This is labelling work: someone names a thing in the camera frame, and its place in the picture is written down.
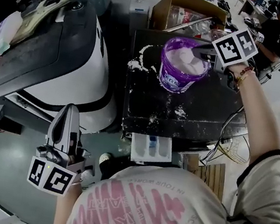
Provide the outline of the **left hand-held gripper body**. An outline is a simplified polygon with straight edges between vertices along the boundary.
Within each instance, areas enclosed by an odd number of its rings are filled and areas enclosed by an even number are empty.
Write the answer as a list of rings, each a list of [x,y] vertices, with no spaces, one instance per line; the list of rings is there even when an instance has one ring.
[[[27,174],[29,184],[40,191],[65,196],[69,187],[81,181],[88,169],[90,153],[76,148],[75,155],[68,155],[49,144],[36,148]]]

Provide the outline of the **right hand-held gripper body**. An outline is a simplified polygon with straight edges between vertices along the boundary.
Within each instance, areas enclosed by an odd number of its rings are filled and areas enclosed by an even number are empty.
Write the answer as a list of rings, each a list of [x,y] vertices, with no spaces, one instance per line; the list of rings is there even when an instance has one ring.
[[[258,53],[249,29],[226,33],[219,29],[210,31],[211,44],[203,49],[202,59],[222,67],[245,62]]]

